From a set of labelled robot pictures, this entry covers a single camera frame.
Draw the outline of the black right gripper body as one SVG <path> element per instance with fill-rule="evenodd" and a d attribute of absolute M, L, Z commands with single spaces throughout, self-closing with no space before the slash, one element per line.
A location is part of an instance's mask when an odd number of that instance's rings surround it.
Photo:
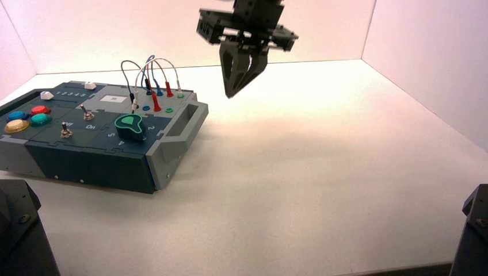
<path fill-rule="evenodd" d="M 232 11 L 199 10 L 196 32 L 210 44 L 289 52 L 298 35 L 279 24 L 282 1 L 234 1 Z"/>

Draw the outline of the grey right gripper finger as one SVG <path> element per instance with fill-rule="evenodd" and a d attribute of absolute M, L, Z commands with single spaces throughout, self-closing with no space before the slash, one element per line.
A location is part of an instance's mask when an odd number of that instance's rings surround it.
<path fill-rule="evenodd" d="M 233 81 L 233 94 L 236 95 L 261 74 L 268 64 L 267 53 L 246 53 L 239 55 Z"/>
<path fill-rule="evenodd" d="M 232 98 L 245 86 L 250 65 L 250 51 L 248 47 L 236 41 L 222 41 L 219 55 L 225 95 L 227 98 Z"/>

